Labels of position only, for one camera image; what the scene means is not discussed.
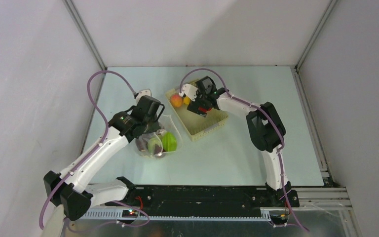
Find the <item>red bell pepper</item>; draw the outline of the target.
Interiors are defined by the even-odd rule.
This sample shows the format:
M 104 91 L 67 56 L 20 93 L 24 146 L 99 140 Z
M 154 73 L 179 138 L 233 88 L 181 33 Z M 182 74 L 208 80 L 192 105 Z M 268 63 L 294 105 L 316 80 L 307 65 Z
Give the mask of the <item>red bell pepper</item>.
M 206 116 L 209 111 L 211 111 L 212 108 L 204 108 L 204 107 L 198 107 L 198 111 L 202 116 Z

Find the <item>yellow banana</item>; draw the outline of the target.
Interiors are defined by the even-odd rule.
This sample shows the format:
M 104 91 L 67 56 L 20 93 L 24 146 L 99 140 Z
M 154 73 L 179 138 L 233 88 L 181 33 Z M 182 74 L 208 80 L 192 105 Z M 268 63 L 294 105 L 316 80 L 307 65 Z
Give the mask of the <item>yellow banana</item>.
M 183 104 L 189 105 L 191 103 L 191 99 L 187 96 L 183 97 Z

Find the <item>clear dotted zip bag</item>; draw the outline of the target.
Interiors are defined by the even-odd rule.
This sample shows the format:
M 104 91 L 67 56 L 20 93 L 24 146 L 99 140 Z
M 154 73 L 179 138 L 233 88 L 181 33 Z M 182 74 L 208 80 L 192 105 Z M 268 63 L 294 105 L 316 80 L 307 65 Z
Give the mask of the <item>clear dotted zip bag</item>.
M 143 134 L 134 141 L 135 152 L 147 158 L 163 158 L 174 154 L 182 145 L 182 136 L 170 115 L 162 115 L 156 132 Z

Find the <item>orange peach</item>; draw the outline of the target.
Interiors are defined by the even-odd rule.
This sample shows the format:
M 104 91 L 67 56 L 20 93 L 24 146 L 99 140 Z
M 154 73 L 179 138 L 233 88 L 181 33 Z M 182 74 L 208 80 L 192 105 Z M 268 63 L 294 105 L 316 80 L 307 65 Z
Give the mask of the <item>orange peach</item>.
M 179 108 L 184 104 L 183 98 L 177 93 L 170 96 L 170 103 L 174 108 Z

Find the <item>green leaf vegetable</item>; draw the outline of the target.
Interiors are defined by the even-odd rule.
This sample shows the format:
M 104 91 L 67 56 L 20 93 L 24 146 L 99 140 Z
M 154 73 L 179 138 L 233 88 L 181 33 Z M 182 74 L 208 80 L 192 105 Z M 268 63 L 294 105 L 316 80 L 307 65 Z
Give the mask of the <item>green leaf vegetable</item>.
M 166 132 L 165 135 L 163 135 L 163 137 L 162 137 L 162 146 L 166 152 L 176 151 L 177 150 L 177 140 L 176 140 L 175 136 L 170 132 Z

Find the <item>green cabbage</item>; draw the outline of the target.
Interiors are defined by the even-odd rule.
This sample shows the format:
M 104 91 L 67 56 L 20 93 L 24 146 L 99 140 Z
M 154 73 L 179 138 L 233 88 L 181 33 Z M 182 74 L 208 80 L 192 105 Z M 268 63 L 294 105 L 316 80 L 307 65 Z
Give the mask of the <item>green cabbage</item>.
M 148 152 L 151 154 L 151 155 L 154 155 L 153 154 L 153 146 L 155 144 L 158 144 L 158 145 L 161 145 L 162 146 L 162 142 L 158 139 L 158 138 L 151 138 L 148 143 L 147 143 L 147 147 L 148 147 Z

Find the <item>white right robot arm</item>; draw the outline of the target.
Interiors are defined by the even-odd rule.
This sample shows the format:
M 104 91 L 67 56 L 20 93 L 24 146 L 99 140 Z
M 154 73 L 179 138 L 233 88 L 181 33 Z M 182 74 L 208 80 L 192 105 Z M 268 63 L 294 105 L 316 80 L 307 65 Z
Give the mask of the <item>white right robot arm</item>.
M 188 110 L 200 116 L 215 109 L 246 119 L 252 144 L 264 159 L 267 200 L 273 206 L 281 206 L 288 201 L 291 184 L 287 178 L 282 149 L 286 129 L 274 105 L 261 105 L 236 97 L 227 88 L 217 88 L 214 81 L 206 76 L 195 84 L 181 83 L 179 95 L 190 99 Z

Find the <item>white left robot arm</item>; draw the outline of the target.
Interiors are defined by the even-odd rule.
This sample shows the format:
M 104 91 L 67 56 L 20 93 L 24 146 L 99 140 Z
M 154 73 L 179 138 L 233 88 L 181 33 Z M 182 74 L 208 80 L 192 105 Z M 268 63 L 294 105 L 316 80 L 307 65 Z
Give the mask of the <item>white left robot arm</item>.
M 71 165 L 56 173 L 49 171 L 43 178 L 46 193 L 55 206 L 61 205 L 71 221 L 81 218 L 90 208 L 107 202 L 120 201 L 132 205 L 136 199 L 135 185 L 125 177 L 108 183 L 91 184 L 94 175 L 134 139 L 160 129 L 159 118 L 164 105 L 148 95 L 136 105 L 113 115 L 106 121 L 103 135 Z

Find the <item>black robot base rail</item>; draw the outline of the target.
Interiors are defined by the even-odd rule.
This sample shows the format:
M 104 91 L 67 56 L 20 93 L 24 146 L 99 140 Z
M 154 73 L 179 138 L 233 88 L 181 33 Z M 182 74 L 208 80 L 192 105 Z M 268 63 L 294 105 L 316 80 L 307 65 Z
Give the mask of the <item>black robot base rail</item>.
M 239 218 L 259 217 L 261 208 L 299 207 L 297 191 L 265 186 L 135 185 L 121 202 L 142 207 L 150 217 Z

